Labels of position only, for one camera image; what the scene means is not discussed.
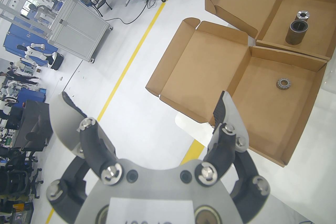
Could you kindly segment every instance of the desk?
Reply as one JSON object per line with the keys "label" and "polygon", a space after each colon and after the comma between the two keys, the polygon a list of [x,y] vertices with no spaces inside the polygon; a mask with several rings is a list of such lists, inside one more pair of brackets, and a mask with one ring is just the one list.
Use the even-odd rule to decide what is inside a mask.
{"label": "desk", "polygon": [[49,104],[27,100],[21,123],[13,137],[13,147],[20,147],[22,151],[41,152],[53,134]]}

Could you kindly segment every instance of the blue cabinet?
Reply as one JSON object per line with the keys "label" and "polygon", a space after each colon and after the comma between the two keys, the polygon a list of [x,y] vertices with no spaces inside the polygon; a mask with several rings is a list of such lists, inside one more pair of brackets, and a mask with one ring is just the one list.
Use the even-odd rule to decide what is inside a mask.
{"label": "blue cabinet", "polygon": [[[29,46],[31,43],[35,44],[45,44],[45,50],[43,51],[46,54],[51,54],[58,49],[50,44],[48,44],[47,40],[33,34],[21,27],[16,26],[15,24],[12,24],[9,28],[9,33],[6,35],[5,42],[3,46],[5,47],[6,51],[9,51],[12,54],[18,55],[20,57],[25,56],[24,51],[18,50],[17,45],[24,45]],[[47,61],[41,60],[36,57],[31,57],[32,60],[36,61],[36,63],[40,66],[47,64]]]}

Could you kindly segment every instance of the humanoid robot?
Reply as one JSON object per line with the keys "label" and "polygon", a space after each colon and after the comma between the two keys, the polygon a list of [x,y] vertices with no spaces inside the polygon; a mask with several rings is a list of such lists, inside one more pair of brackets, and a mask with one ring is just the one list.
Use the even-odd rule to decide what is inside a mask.
{"label": "humanoid robot", "polygon": [[17,45],[17,49],[24,51],[24,58],[28,60],[32,65],[37,65],[30,57],[37,57],[41,60],[48,61],[48,68],[58,70],[63,62],[63,55],[58,52],[53,52],[52,54],[44,54],[41,51],[37,51],[34,48],[40,48],[41,51],[45,50],[44,44],[31,43],[30,46]]}

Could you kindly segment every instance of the white table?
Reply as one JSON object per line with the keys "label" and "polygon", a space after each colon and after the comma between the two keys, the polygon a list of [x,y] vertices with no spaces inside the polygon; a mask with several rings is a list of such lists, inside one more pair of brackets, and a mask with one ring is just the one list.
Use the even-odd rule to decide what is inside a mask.
{"label": "white table", "polygon": [[[332,63],[329,63],[326,74]],[[178,113],[176,124],[207,146],[213,129]],[[316,224],[336,223],[336,94],[320,89],[306,128],[289,164],[282,168],[250,151],[271,194]],[[236,180],[231,168],[225,180]]]}

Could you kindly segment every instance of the cylindrical metal part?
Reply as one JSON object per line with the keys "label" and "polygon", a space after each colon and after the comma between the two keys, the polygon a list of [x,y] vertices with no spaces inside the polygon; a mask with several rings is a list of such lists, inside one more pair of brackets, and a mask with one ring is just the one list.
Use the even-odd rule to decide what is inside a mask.
{"label": "cylindrical metal part", "polygon": [[288,29],[286,42],[290,45],[298,45],[302,42],[308,29],[308,23],[304,20],[293,21]]}
{"label": "cylindrical metal part", "polygon": [[307,10],[301,10],[296,14],[295,20],[307,21],[310,16],[310,13]]}

